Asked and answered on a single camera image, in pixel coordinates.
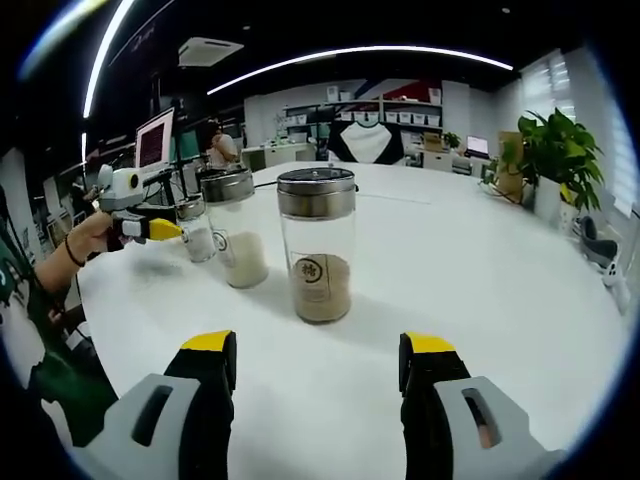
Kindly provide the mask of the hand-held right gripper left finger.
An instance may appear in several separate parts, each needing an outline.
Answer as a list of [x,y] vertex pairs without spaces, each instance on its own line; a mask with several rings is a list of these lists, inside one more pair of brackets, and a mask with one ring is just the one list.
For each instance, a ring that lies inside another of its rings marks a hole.
[[236,361],[232,330],[189,339],[106,411],[74,463],[89,479],[227,478]]

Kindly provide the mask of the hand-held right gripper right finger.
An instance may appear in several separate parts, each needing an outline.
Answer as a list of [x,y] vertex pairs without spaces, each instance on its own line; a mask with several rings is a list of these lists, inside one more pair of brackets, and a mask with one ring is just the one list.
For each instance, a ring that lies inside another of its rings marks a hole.
[[399,391],[408,479],[546,479],[565,459],[534,438],[524,409],[471,375],[440,337],[401,334]]

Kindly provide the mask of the person's left hand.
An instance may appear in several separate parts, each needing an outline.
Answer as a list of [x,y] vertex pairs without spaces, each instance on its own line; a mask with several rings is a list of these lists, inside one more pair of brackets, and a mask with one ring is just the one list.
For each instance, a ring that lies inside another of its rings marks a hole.
[[108,233],[112,224],[113,219],[110,214],[98,211],[67,234],[65,249],[76,266],[82,267],[92,254],[108,250]]

